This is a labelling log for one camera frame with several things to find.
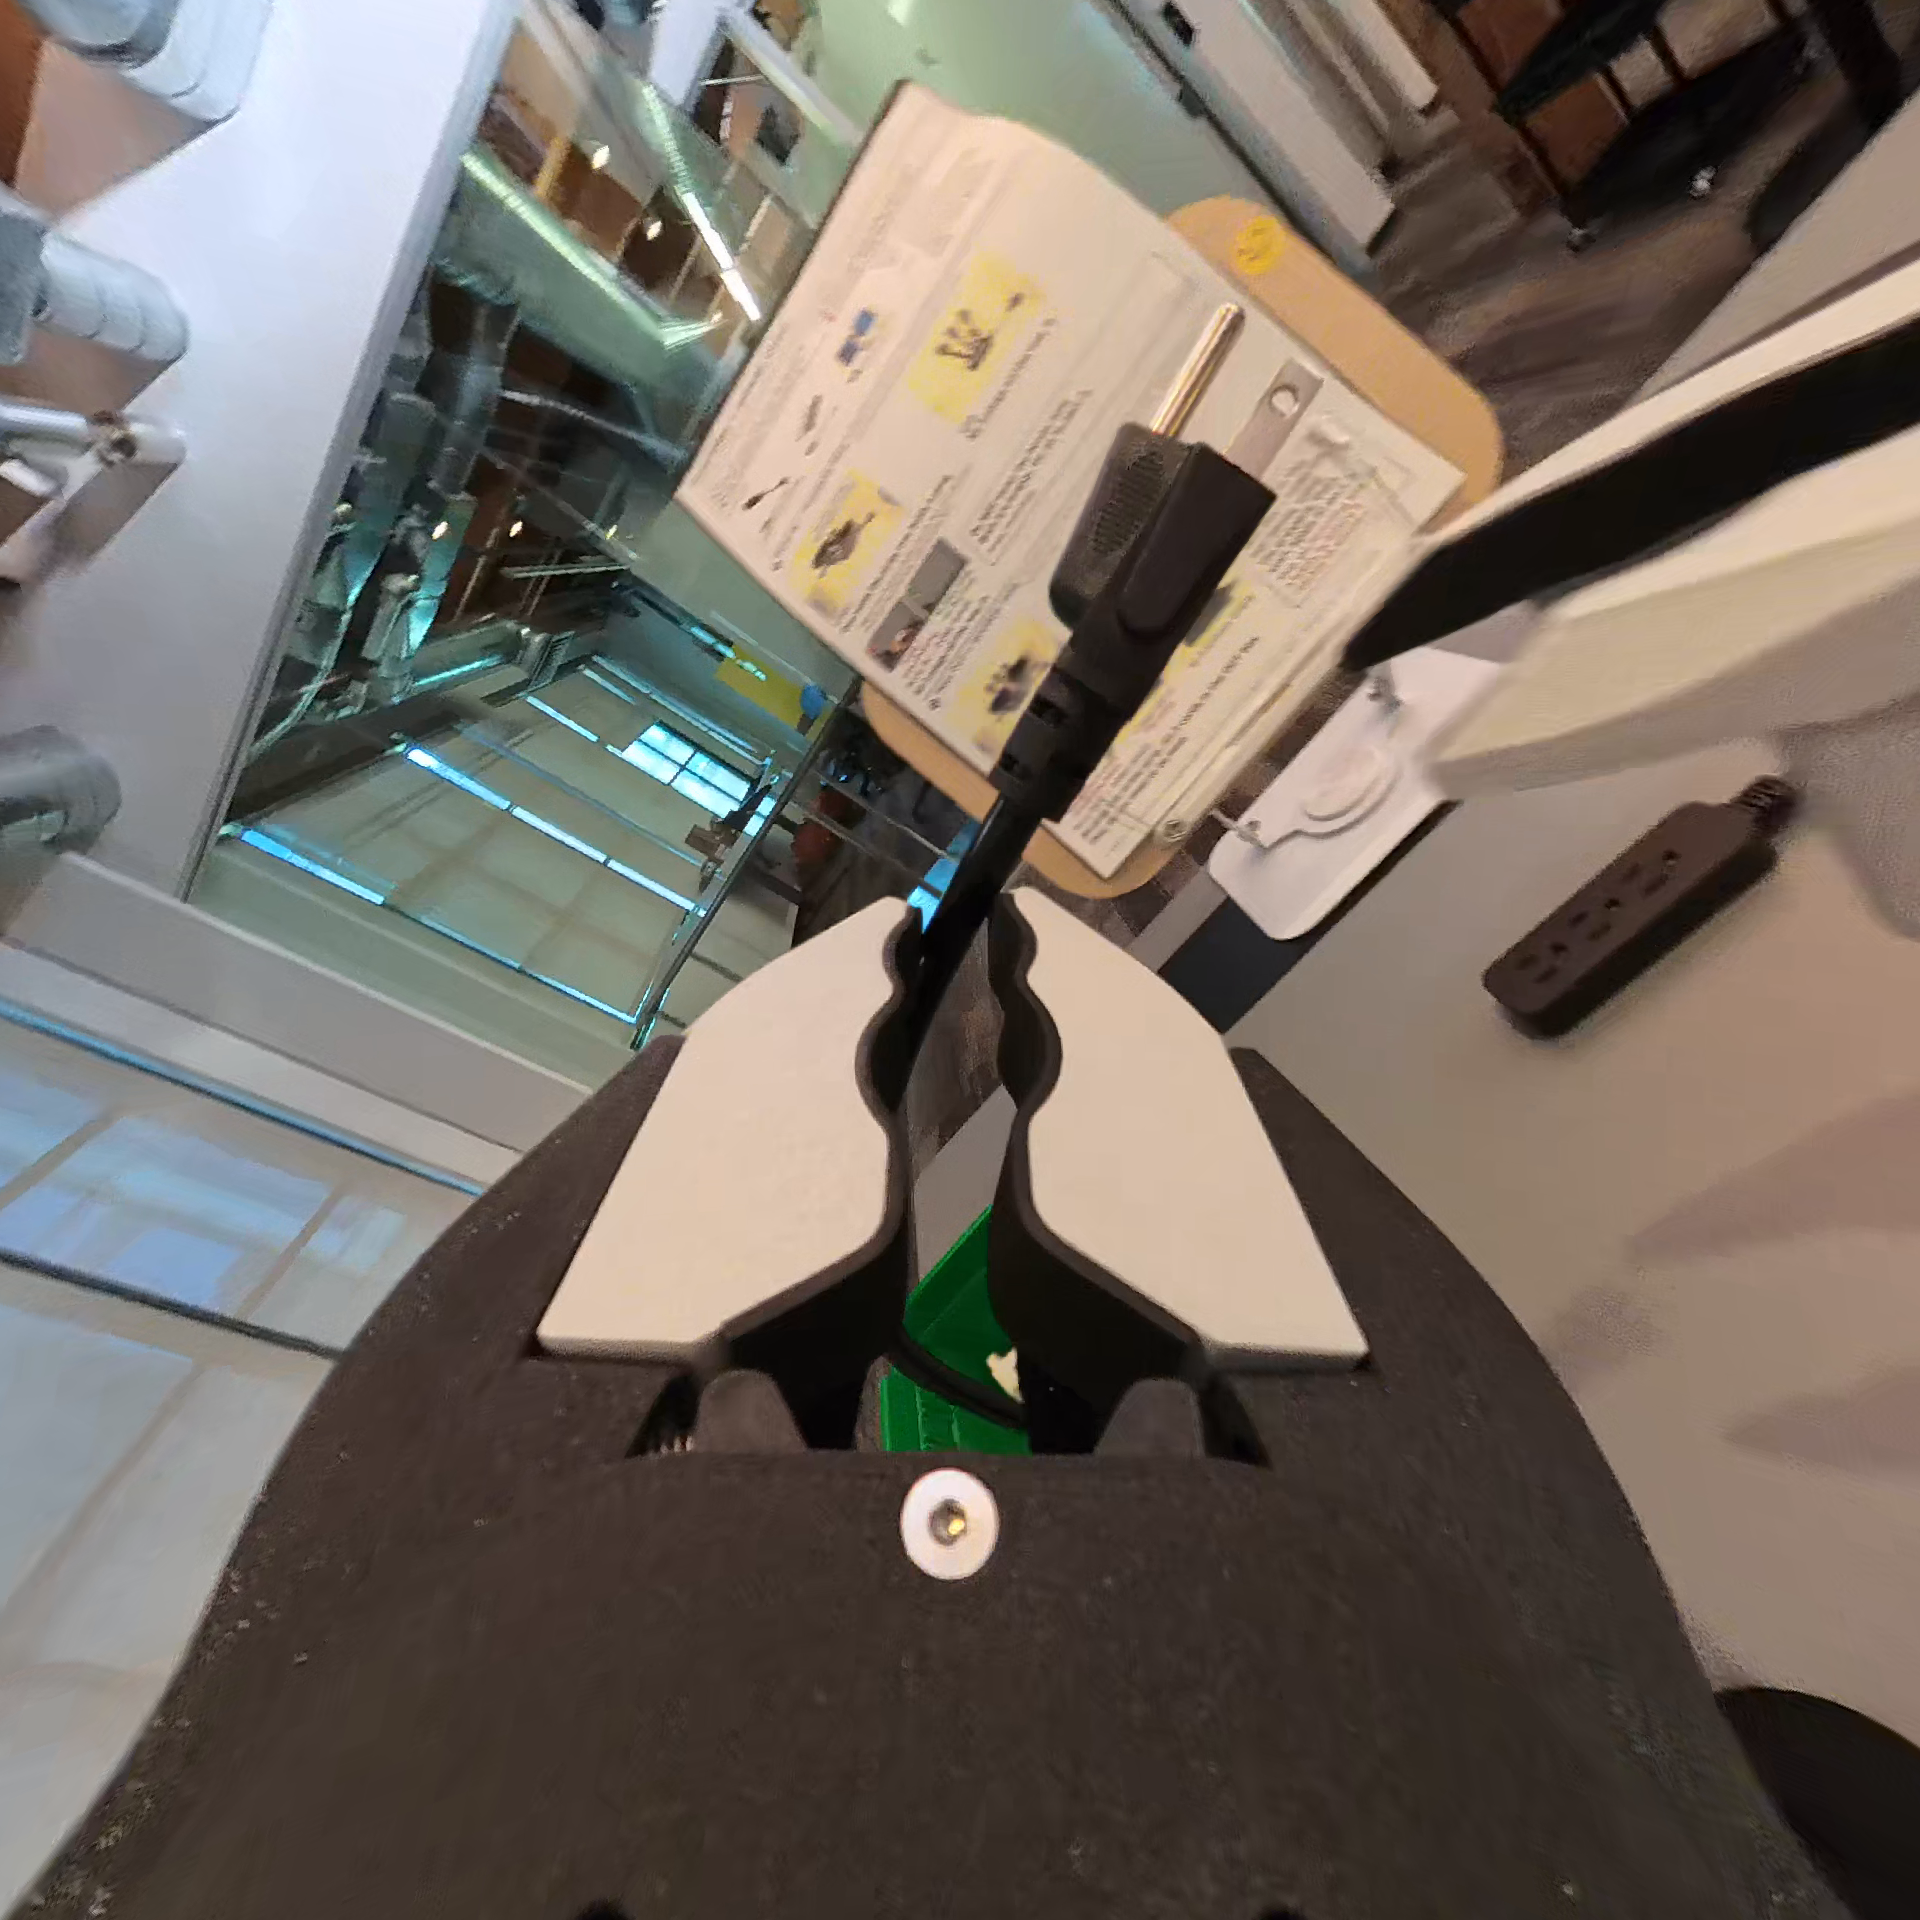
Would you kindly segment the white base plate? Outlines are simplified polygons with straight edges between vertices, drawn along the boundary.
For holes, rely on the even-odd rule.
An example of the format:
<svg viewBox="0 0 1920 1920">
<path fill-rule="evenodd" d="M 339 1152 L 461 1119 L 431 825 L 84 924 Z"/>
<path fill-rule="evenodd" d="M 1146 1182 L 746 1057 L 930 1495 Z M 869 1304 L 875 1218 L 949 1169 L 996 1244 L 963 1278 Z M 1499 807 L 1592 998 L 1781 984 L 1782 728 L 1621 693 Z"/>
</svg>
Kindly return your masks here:
<svg viewBox="0 0 1920 1920">
<path fill-rule="evenodd" d="M 1221 833 L 1211 881 L 1269 941 L 1318 929 L 1448 807 L 1429 754 L 1499 669 L 1432 646 L 1379 666 Z"/>
</svg>

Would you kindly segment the green plastic tray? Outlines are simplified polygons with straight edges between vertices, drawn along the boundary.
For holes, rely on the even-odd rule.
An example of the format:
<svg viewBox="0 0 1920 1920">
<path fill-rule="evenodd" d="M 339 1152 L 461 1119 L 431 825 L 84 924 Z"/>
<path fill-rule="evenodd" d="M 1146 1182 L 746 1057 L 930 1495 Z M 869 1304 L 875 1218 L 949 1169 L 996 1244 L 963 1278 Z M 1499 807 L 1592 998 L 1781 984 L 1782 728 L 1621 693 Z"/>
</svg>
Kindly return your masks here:
<svg viewBox="0 0 1920 1920">
<path fill-rule="evenodd" d="M 978 1385 L 988 1399 L 1021 1401 L 1018 1346 L 1003 1332 L 989 1292 L 992 1210 L 980 1208 L 938 1256 L 904 1302 L 902 1328 L 923 1353 Z M 1021 1425 L 984 1420 L 901 1370 L 877 1383 L 877 1446 L 904 1453 L 1027 1455 Z"/>
</svg>

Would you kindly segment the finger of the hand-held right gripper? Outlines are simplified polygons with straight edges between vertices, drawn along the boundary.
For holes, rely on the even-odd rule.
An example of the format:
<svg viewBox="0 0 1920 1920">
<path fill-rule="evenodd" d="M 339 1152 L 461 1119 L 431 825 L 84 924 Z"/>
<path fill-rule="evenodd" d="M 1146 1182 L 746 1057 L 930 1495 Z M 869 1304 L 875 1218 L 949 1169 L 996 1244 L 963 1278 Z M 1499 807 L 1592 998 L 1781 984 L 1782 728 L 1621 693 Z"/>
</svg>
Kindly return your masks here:
<svg viewBox="0 0 1920 1920">
<path fill-rule="evenodd" d="M 1918 462 L 1846 456 L 1655 559 L 1527 610 L 1518 654 L 1429 752 L 1451 800 L 1836 735 L 1916 754 Z"/>
<path fill-rule="evenodd" d="M 1854 278 L 1527 468 L 1429 538 L 1344 639 L 1372 669 L 1643 559 L 1918 420 L 1916 266 Z"/>
</svg>

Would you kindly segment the black storage rack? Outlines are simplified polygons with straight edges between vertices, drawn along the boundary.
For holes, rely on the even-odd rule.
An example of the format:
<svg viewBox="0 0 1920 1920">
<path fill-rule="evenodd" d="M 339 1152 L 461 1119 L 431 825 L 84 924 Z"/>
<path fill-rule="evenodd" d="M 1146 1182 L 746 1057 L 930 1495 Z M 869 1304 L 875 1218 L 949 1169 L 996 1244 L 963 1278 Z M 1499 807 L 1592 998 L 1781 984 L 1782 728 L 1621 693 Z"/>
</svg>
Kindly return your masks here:
<svg viewBox="0 0 1920 1920">
<path fill-rule="evenodd" d="M 1608 229 L 1717 186 L 1811 81 L 1828 108 L 1743 214 L 1752 249 L 1916 93 L 1916 5 L 1437 2 L 1424 22 L 1471 70 L 1461 128 L 1550 206 L 1579 253 Z"/>
</svg>

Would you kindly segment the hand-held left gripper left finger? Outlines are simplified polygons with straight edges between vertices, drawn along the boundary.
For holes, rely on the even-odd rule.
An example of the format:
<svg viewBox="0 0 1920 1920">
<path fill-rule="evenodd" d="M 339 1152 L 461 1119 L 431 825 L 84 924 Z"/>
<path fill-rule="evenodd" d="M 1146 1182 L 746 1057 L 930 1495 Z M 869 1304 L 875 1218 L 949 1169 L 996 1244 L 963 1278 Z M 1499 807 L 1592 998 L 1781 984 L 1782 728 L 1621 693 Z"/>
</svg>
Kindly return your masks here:
<svg viewBox="0 0 1920 1920">
<path fill-rule="evenodd" d="M 760 1374 L 811 1446 L 853 1446 L 915 1279 L 918 953 L 922 913 L 882 897 L 696 1016 L 536 1318 L 542 1356 Z"/>
</svg>

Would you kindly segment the printed instruction sheet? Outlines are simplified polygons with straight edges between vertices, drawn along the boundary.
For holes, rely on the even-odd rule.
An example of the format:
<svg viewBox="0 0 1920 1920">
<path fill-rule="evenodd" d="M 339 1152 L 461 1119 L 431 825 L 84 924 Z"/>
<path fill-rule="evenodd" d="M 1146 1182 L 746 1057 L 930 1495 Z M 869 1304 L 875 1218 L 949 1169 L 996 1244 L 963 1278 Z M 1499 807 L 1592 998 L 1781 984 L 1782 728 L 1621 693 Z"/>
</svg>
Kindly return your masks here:
<svg viewBox="0 0 1920 1920">
<path fill-rule="evenodd" d="M 1230 743 L 1333 663 L 1461 472 L 1068 145 L 904 81 L 678 482 L 686 516 L 984 778 L 1068 629 L 1048 575 L 1115 430 L 1275 502 L 1066 822 L 1094 876 L 1205 815 Z"/>
</svg>

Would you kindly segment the black power strip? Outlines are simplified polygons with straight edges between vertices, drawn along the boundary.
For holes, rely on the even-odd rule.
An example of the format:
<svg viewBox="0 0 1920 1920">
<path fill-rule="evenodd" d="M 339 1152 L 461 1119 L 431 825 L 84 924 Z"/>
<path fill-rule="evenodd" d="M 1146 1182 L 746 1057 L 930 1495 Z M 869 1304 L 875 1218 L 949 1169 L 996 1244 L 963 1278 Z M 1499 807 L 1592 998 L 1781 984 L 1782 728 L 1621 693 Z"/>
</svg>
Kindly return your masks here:
<svg viewBox="0 0 1920 1920">
<path fill-rule="evenodd" d="M 1675 807 L 1509 946 L 1482 986 L 1520 1033 L 1564 1037 L 1771 876 L 1799 804 L 1796 785 L 1763 776 Z"/>
</svg>

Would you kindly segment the black power plug with cord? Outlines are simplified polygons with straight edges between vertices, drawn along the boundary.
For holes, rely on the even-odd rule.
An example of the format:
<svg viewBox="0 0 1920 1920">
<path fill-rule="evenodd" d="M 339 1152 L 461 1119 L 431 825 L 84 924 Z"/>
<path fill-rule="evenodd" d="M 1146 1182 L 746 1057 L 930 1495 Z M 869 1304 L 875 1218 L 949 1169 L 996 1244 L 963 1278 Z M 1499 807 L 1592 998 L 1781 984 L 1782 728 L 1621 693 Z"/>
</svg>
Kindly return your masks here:
<svg viewBox="0 0 1920 1920">
<path fill-rule="evenodd" d="M 989 1221 L 992 1301 L 1014 1337 L 1024 1404 L 926 1358 L 904 1334 L 895 1364 L 980 1416 L 1024 1430 L 1031 1453 L 1091 1452 L 1123 1396 L 1168 1362 L 1174 1424 L 1200 1449 L 1207 1420 L 1194 1404 L 1197 1334 L 1069 1248 L 1040 1210 L 1036 1169 L 1045 1100 L 1058 1094 L 1066 1039 L 1040 998 L 1040 925 L 1000 892 L 1034 833 L 1078 800 L 1115 735 L 1200 623 L 1252 538 L 1272 492 L 1230 456 L 1189 446 L 1158 422 L 1125 425 L 1048 585 L 1068 641 L 1024 708 L 992 769 L 996 801 L 923 933 L 904 975 L 904 1057 L 922 1056 L 932 1016 L 983 925 L 1003 1004 L 1000 1062 L 1014 1069 L 1014 1127 Z"/>
</svg>

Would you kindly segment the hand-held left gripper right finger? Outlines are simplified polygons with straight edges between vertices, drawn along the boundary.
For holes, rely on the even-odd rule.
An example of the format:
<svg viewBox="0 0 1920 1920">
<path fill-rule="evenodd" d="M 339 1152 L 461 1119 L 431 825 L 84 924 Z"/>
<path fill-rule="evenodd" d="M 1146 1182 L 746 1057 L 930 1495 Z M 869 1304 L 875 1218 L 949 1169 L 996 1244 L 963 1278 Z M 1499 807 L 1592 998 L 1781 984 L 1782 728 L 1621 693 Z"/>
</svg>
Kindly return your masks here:
<svg viewBox="0 0 1920 1920">
<path fill-rule="evenodd" d="M 1135 1388 L 1171 1380 L 1203 1437 L 1260 1452 L 1248 1380 L 1372 1353 L 1223 1037 L 1028 887 L 995 904 L 989 975 L 1014 1114 L 988 1285 L 1031 1449 L 1091 1453 Z"/>
</svg>

